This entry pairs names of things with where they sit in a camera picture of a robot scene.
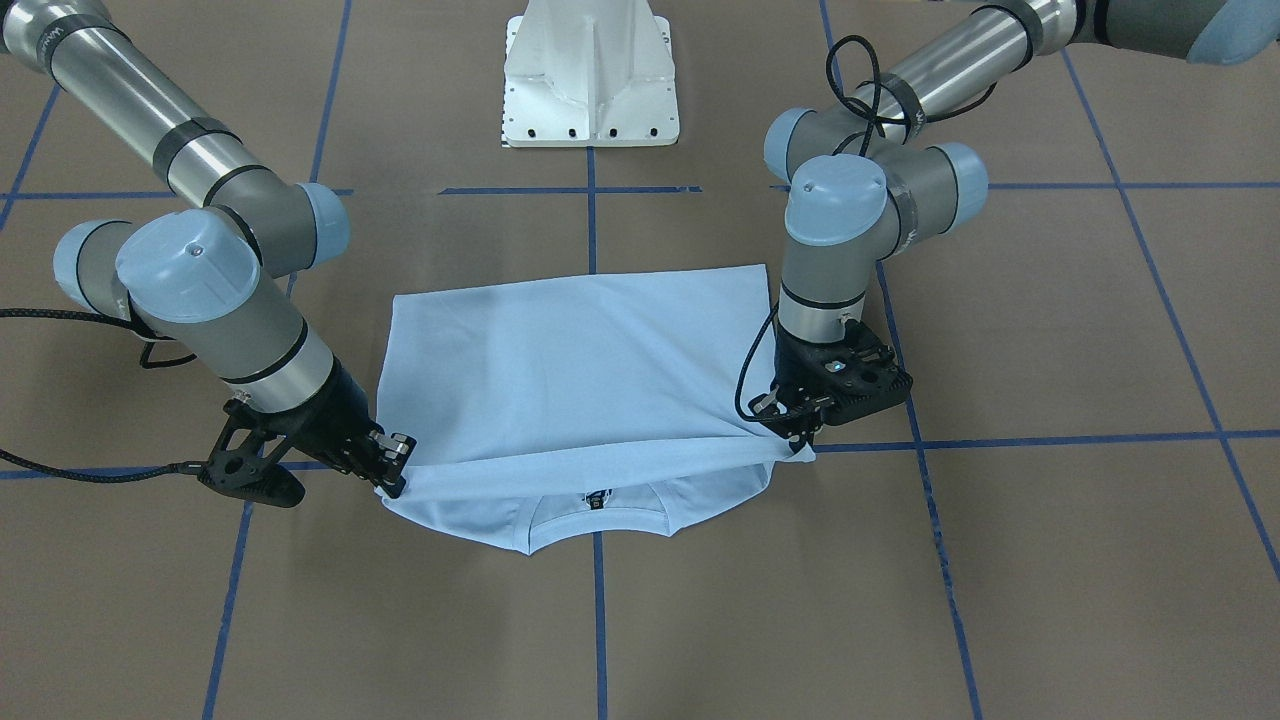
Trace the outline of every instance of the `folded shirt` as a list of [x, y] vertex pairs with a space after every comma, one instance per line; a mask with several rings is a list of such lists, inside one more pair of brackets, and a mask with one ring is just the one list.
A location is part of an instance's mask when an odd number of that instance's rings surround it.
[[[763, 265], [397, 296], [378, 421], [417, 439], [392, 511], [524, 553], [596, 530], [671, 536], [810, 461], [737, 416], [769, 311]], [[742, 391], [773, 378], [773, 334]]]

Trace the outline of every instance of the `white mounting bracket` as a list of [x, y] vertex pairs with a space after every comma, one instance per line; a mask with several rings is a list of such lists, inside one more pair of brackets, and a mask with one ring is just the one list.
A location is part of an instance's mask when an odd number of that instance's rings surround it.
[[680, 137], [671, 23], [648, 0], [530, 0], [507, 23], [502, 142], [634, 147]]

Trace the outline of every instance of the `white plastic stand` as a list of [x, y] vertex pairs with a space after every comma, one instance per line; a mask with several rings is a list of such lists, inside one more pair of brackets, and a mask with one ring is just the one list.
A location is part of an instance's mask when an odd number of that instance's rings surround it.
[[507, 23], [502, 141], [671, 145], [680, 137], [671, 24], [646, 0], [530, 0]]

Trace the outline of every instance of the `robotic arm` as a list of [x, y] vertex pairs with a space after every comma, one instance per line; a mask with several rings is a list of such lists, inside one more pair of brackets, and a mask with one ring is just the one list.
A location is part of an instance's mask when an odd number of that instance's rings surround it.
[[[227, 383], [229, 419], [200, 480], [292, 507], [305, 491], [279, 462], [297, 448], [398, 497], [415, 441], [370, 419], [364, 389], [273, 282], [346, 250], [338, 197], [315, 183], [285, 184], [151, 64], [99, 0], [0, 9], [0, 51], [52, 77], [198, 208], [141, 228], [77, 225], [54, 268], [78, 304], [180, 341]], [[241, 430], [247, 437], [232, 447]]]
[[[799, 448], [824, 425], [906, 400], [911, 377], [861, 323], [874, 264], [950, 232], [987, 199], [987, 172], [973, 150], [905, 146], [932, 119], [1070, 42], [1234, 64], [1277, 36], [1275, 0], [993, 0], [851, 99], [780, 115], [764, 161], [791, 183], [791, 237], [776, 377], [768, 395], [750, 401], [753, 419]], [[868, 127], [874, 132], [863, 138]]]

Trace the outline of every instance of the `light blue joint cap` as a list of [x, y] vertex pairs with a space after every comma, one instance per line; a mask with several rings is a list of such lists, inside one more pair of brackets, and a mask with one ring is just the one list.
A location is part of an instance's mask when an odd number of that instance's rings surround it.
[[815, 247], [840, 245], [872, 229], [888, 205], [884, 170], [859, 155], [819, 155], [796, 168], [787, 232]]
[[261, 272], [248, 243], [209, 210], [151, 220], [115, 256], [115, 274], [133, 302], [169, 323], [229, 314], [253, 295]]
[[1188, 63], [1235, 65], [1280, 37], [1280, 1], [1226, 0], [1196, 38]]
[[942, 231], [948, 233], [957, 227], [972, 220], [987, 205], [987, 192], [991, 178], [987, 177], [987, 165], [982, 158], [974, 152], [973, 147], [959, 142], [943, 142], [933, 147], [942, 151], [951, 161], [951, 169], [956, 174], [956, 217], [951, 220], [951, 227]]
[[795, 132], [800, 118], [813, 113], [813, 108], [791, 108], [778, 115], [769, 126], [769, 132], [764, 133], [764, 164], [769, 172], [782, 182], [790, 182], [787, 177], [787, 149], [791, 147], [791, 133]]
[[351, 218], [347, 217], [347, 208], [342, 200], [328, 187], [314, 182], [298, 187], [307, 193], [311, 213], [316, 219], [316, 259], [311, 263], [315, 268], [347, 251], [347, 246], [351, 245]]
[[79, 286], [79, 251], [84, 247], [84, 241], [88, 240], [88, 236], [93, 234], [93, 231], [119, 222], [90, 220], [81, 223], [67, 231], [67, 234], [58, 241], [58, 249], [54, 250], [54, 279], [58, 281], [58, 284], [68, 297], [90, 313], [97, 313], [97, 310], [93, 310], [93, 306], [88, 304], [88, 299], [84, 297], [84, 291]]

